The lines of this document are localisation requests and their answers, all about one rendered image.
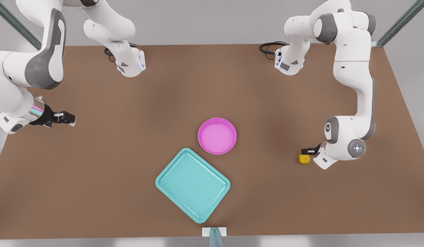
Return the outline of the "teal rectangular tray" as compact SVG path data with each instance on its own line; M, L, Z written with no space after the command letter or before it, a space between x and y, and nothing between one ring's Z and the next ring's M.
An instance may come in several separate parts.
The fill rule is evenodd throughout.
M189 148L183 148L155 180L194 222L207 221L231 187L229 179Z

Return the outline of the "silver frame post with foot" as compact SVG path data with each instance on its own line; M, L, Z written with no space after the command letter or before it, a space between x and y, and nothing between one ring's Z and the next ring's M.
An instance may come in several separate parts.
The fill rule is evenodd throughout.
M208 237L208 247L226 247L223 236L227 236L226 227L202 228L202 237Z

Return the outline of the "pink round plate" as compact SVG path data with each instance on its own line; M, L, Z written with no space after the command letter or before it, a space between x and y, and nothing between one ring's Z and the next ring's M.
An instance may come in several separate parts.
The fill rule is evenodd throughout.
M211 118L201 124L197 139L203 150L214 155L221 155L235 146L237 132L229 120Z

